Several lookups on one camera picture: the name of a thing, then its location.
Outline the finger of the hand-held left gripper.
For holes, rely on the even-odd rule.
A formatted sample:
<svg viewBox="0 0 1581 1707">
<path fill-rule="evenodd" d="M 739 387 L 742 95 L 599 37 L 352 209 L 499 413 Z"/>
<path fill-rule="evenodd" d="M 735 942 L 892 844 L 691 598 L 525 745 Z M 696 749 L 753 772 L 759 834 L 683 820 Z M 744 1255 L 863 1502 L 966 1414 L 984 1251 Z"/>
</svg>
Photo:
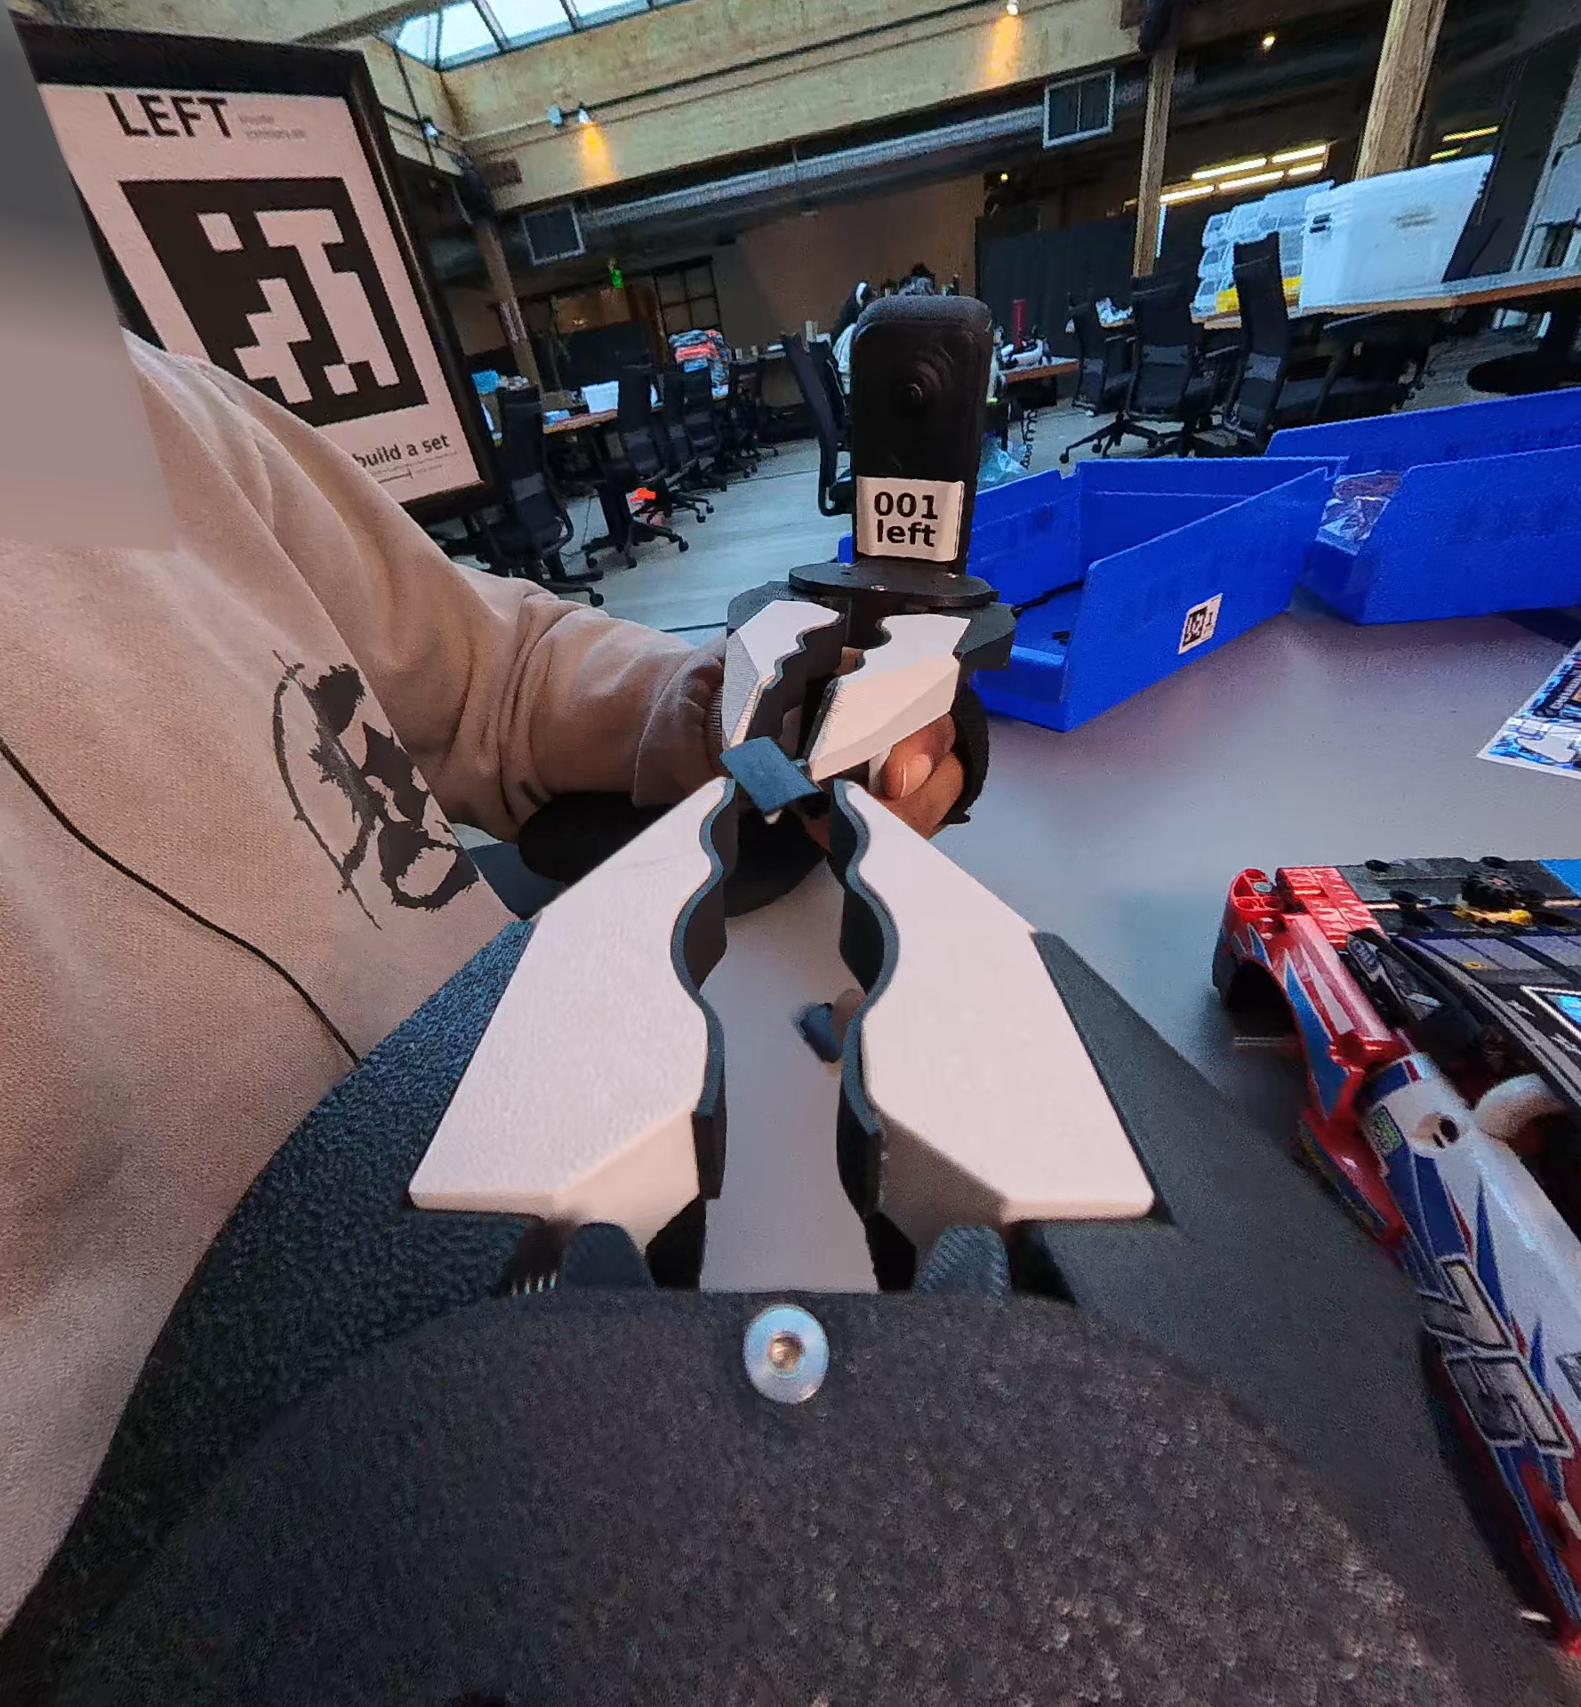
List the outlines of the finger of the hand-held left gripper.
<svg viewBox="0 0 1581 1707">
<path fill-rule="evenodd" d="M 855 768 L 878 770 L 905 736 L 950 713 L 959 680 L 965 613 L 896 613 L 886 639 L 821 694 L 802 766 L 823 782 Z"/>
<path fill-rule="evenodd" d="M 769 602 L 723 650 L 723 748 L 782 736 L 810 691 L 845 659 L 845 613 L 807 602 Z"/>
</svg>

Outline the person's left hand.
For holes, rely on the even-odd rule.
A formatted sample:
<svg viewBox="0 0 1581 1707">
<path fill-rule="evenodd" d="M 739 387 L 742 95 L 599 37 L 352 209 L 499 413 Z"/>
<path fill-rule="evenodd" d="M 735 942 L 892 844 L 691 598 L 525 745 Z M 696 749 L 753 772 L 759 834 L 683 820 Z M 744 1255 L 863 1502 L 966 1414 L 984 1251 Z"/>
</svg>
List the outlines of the person's left hand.
<svg viewBox="0 0 1581 1707">
<path fill-rule="evenodd" d="M 983 757 L 983 741 L 950 711 L 891 748 L 869 793 L 910 833 L 932 840 L 970 820 Z"/>
</svg>

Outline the long wooden desk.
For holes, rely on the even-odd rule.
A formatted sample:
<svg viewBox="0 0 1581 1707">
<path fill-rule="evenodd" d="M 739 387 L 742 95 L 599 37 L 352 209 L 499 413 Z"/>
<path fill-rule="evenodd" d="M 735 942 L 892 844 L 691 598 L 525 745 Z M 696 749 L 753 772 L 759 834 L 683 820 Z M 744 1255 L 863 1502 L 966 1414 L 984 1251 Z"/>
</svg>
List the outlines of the long wooden desk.
<svg viewBox="0 0 1581 1707">
<path fill-rule="evenodd" d="M 1224 355 L 1215 419 L 1265 445 L 1291 426 L 1382 417 L 1423 386 L 1439 344 L 1495 314 L 1543 319 L 1535 347 L 1468 376 L 1485 396 L 1531 396 L 1581 382 L 1581 269 L 1498 272 L 1407 296 L 1333 306 L 1289 304 L 1272 263 L 1237 267 L 1237 347 Z"/>
</svg>

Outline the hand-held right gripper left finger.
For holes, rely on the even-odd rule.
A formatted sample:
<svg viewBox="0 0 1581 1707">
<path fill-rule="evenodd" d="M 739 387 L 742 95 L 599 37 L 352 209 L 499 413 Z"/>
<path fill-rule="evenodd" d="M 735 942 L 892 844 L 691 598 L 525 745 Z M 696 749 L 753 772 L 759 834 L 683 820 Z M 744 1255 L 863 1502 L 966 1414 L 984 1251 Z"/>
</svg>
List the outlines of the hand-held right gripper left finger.
<svg viewBox="0 0 1581 1707">
<path fill-rule="evenodd" d="M 533 921 L 410 1203 L 620 1227 L 664 1288 L 696 1288 L 725 1165 L 723 1038 L 735 782 L 710 781 Z"/>
</svg>

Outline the plain blue bin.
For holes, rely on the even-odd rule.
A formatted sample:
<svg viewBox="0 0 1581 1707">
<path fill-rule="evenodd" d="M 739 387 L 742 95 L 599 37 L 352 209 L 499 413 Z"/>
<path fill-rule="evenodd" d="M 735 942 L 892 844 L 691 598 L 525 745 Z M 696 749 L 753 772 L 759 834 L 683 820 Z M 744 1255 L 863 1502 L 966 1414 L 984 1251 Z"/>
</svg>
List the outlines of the plain blue bin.
<svg viewBox="0 0 1581 1707">
<path fill-rule="evenodd" d="M 1404 473 L 1358 551 L 1313 531 L 1301 587 L 1351 625 L 1581 607 L 1581 387 L 1291 428 L 1268 458 Z"/>
</svg>

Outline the black framed marker sign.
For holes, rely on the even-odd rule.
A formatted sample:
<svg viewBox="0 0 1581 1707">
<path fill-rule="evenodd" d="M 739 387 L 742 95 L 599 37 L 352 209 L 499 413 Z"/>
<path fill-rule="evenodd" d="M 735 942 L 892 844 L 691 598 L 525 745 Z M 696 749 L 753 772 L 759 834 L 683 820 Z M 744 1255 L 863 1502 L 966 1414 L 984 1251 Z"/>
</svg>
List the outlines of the black framed marker sign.
<svg viewBox="0 0 1581 1707">
<path fill-rule="evenodd" d="M 126 324 L 325 433 L 416 521 L 494 450 L 361 55 L 17 20 Z"/>
</svg>

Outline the lego race car model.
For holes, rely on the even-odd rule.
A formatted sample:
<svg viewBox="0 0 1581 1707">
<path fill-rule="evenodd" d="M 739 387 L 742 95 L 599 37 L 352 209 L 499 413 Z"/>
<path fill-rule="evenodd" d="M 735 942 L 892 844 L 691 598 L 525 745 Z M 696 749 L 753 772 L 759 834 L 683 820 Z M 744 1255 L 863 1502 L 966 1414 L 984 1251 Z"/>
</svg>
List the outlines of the lego race car model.
<svg viewBox="0 0 1581 1707">
<path fill-rule="evenodd" d="M 1529 1617 L 1581 1657 L 1581 861 L 1244 868 L 1210 985 L 1408 1279 Z"/>
</svg>

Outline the small clear plastic bag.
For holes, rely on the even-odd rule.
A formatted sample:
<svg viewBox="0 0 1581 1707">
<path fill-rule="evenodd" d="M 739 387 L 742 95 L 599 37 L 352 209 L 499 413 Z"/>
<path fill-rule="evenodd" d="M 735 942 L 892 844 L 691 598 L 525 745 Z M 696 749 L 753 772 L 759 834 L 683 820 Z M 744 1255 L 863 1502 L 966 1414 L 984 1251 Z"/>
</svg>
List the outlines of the small clear plastic bag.
<svg viewBox="0 0 1581 1707">
<path fill-rule="evenodd" d="M 1350 473 L 1336 477 L 1317 523 L 1317 542 L 1358 551 L 1367 544 L 1382 512 L 1399 494 L 1400 480 L 1404 473 L 1396 469 Z"/>
</svg>

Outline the white storage crate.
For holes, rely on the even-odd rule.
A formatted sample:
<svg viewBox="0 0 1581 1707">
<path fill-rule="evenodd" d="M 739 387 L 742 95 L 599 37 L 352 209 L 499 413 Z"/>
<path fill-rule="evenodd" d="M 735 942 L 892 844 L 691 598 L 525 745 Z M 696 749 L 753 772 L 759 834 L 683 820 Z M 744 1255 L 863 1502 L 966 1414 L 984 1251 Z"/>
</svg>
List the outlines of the white storage crate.
<svg viewBox="0 0 1581 1707">
<path fill-rule="evenodd" d="M 1303 205 L 1301 311 L 1439 288 L 1494 157 L 1461 157 L 1313 191 Z"/>
</svg>

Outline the wooden pillar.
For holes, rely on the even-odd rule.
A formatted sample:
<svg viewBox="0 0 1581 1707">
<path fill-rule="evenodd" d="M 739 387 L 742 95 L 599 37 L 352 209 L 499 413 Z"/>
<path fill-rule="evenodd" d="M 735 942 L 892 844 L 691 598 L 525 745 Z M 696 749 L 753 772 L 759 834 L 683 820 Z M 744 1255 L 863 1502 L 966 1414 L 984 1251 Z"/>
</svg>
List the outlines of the wooden pillar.
<svg viewBox="0 0 1581 1707">
<path fill-rule="evenodd" d="M 1358 182 L 1412 166 L 1445 9 L 1448 2 L 1390 2 L 1355 155 Z"/>
</svg>

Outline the black lego connector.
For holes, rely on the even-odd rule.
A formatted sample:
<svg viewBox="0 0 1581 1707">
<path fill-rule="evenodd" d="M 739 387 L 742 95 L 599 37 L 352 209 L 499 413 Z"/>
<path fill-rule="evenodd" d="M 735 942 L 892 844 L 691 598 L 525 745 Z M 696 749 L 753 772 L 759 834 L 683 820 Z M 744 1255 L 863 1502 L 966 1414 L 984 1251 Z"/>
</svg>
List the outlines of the black lego connector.
<svg viewBox="0 0 1581 1707">
<path fill-rule="evenodd" d="M 806 766 L 780 749 L 769 736 L 752 736 L 720 752 L 720 770 L 735 781 L 765 822 L 782 815 L 823 815 L 828 795 L 810 781 Z"/>
</svg>

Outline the blue bin with tag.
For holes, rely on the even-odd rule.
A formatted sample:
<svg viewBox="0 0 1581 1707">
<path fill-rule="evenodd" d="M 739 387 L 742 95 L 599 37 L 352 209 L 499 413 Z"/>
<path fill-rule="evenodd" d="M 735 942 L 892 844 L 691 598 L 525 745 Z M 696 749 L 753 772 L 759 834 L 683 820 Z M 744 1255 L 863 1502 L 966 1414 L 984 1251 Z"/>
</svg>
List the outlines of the blue bin with tag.
<svg viewBox="0 0 1581 1707">
<path fill-rule="evenodd" d="M 1082 459 L 978 491 L 966 571 L 1015 610 L 984 711 L 1073 731 L 1285 613 L 1336 469 Z"/>
</svg>

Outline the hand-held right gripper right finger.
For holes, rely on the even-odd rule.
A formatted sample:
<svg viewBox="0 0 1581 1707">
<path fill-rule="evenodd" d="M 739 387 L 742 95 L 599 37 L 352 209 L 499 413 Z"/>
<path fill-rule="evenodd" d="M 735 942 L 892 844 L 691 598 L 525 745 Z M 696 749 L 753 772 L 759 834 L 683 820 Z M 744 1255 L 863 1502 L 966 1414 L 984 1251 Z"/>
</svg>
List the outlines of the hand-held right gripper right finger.
<svg viewBox="0 0 1581 1707">
<path fill-rule="evenodd" d="M 842 1031 L 839 1184 L 880 1291 L 910 1291 L 952 1230 L 1014 1266 L 1040 1227 L 1146 1223 L 1158 1192 L 1064 993 L 1073 952 L 859 782 L 828 815 Z"/>
</svg>

